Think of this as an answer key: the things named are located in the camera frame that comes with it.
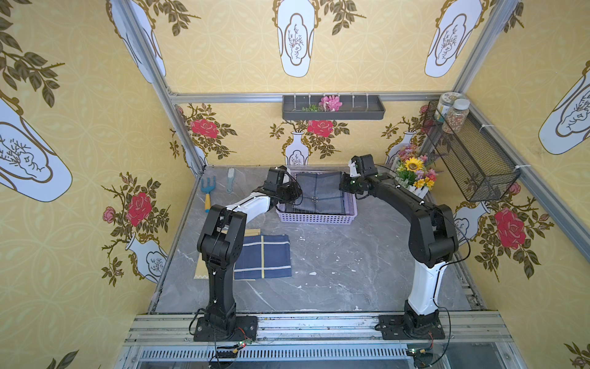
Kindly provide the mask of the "grey checked pillowcase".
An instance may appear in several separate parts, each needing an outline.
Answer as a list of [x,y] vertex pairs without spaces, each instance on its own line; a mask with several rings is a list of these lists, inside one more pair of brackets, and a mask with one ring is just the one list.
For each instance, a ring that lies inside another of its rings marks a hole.
[[344,213],[344,194],[340,190],[340,172],[311,173],[296,175],[303,195],[292,205],[292,209],[309,212]]

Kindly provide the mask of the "black grid pillowcase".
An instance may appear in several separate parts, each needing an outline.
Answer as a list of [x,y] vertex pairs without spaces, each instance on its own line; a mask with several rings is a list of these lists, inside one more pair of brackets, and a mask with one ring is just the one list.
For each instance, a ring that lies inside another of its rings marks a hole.
[[290,214],[299,214],[299,215],[326,215],[326,216],[344,216],[344,215],[348,215],[346,212],[344,213],[327,213],[327,212],[309,212],[309,211],[304,211],[304,210],[298,210],[298,209],[291,209],[288,210],[287,213]]

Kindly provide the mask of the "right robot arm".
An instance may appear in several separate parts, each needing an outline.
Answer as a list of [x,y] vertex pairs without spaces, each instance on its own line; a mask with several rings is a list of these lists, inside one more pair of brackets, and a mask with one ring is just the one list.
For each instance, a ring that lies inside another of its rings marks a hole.
[[410,223],[408,246],[415,267],[401,328],[414,337],[441,329],[439,291],[444,273],[459,248],[453,212],[446,205],[424,201],[392,175],[380,173],[372,155],[354,156],[349,169],[341,177],[341,191],[385,201]]

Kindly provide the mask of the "lilac plastic basket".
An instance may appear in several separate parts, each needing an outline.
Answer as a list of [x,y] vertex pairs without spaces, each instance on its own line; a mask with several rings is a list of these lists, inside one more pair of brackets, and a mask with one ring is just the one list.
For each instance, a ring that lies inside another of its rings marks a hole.
[[[321,171],[291,171],[290,173],[295,177],[298,173],[311,172],[311,173],[322,173]],[[288,210],[292,209],[293,204],[278,204],[276,212],[282,222],[290,223],[308,223],[308,224],[342,224],[349,225],[357,216],[357,205],[356,198],[353,194],[343,192],[345,210],[348,215],[344,216],[326,216],[326,215],[299,215],[287,213]]]

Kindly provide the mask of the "tan folded pillowcase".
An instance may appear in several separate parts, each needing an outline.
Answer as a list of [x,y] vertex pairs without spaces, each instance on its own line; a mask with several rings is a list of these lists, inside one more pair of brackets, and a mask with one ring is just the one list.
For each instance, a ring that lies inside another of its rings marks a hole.
[[[259,236],[259,235],[261,235],[261,230],[260,229],[247,229],[245,232],[245,235],[247,237]],[[207,266],[201,256],[198,257],[198,263],[197,263],[197,267],[195,269],[194,279],[195,280],[197,280],[197,279],[207,280],[208,279]]]

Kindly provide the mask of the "flower box white fence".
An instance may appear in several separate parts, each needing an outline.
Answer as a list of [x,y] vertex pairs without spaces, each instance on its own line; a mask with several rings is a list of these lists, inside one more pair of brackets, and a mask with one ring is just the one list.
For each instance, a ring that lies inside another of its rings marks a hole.
[[427,155],[421,155],[416,145],[403,147],[395,156],[393,177],[417,197],[424,199],[436,184],[438,173]]

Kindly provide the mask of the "light blue small brush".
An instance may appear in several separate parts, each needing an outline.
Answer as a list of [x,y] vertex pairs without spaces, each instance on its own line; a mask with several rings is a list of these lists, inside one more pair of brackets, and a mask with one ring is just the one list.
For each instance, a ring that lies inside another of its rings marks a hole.
[[228,172],[227,172],[227,186],[226,186],[226,191],[228,194],[233,192],[234,179],[235,179],[235,169],[229,168]]

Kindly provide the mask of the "blue yellow garden fork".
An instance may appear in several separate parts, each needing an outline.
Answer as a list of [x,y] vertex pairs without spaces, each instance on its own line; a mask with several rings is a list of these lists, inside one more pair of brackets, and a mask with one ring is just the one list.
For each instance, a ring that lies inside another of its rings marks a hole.
[[211,193],[216,189],[216,177],[201,179],[201,192],[204,194],[204,211],[208,213],[211,208]]

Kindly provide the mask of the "glass jar back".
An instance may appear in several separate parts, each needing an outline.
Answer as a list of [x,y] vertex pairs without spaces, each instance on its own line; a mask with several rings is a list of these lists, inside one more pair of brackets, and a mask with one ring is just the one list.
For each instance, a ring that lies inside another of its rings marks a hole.
[[436,121],[444,121],[444,118],[448,112],[448,110],[453,107],[454,102],[457,99],[462,98],[463,95],[458,92],[445,92],[439,98],[438,104],[436,106],[435,112],[433,114],[433,118]]

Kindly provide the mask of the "glass jar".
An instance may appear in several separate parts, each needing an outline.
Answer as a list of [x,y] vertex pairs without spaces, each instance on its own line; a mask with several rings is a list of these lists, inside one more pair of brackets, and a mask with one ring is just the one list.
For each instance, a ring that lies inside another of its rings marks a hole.
[[433,118],[436,121],[444,121],[444,118],[448,112],[448,110],[453,107],[454,102],[457,99],[462,98],[463,95],[458,92],[445,92],[439,98],[438,104],[436,106],[435,112],[433,114]]
[[448,134],[458,133],[464,125],[469,112],[470,100],[466,98],[458,98],[446,113],[442,130]]

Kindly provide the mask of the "glass jar front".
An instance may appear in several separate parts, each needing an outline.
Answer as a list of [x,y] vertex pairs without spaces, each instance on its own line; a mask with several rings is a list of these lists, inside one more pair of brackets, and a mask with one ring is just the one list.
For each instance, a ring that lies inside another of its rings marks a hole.
[[446,113],[442,130],[448,134],[458,133],[464,125],[469,112],[470,100],[466,98],[458,98]]

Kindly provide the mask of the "grey wall tray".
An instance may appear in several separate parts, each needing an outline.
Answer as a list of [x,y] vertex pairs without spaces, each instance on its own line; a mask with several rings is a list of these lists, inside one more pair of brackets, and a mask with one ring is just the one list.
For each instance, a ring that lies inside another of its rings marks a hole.
[[283,95],[282,118],[288,121],[382,120],[386,108],[379,95]]

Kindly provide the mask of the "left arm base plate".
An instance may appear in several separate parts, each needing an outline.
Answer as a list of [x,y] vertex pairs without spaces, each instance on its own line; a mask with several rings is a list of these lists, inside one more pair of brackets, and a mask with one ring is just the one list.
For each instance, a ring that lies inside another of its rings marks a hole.
[[257,332],[258,318],[253,315],[237,316],[230,319],[228,324],[224,322],[215,324],[213,321],[200,317],[193,337],[195,342],[238,342],[246,339],[255,341]]

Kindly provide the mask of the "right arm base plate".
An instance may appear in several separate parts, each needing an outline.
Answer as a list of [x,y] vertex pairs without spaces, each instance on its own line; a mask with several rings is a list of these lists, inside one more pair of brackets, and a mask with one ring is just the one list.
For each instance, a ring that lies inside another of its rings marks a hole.
[[437,313],[432,315],[380,315],[375,330],[384,340],[439,340],[446,334]]

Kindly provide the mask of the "aluminium rail frame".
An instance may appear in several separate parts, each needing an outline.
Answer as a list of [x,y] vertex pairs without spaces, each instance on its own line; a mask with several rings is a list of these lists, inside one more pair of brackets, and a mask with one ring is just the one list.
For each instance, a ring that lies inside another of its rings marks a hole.
[[193,315],[139,315],[118,368],[150,362],[186,367],[191,362],[231,365],[278,361],[405,361],[410,367],[523,368],[525,361],[496,311],[452,311],[442,315],[439,340],[384,340],[375,330],[380,315],[398,312],[246,313],[258,318],[256,340],[195,342]]

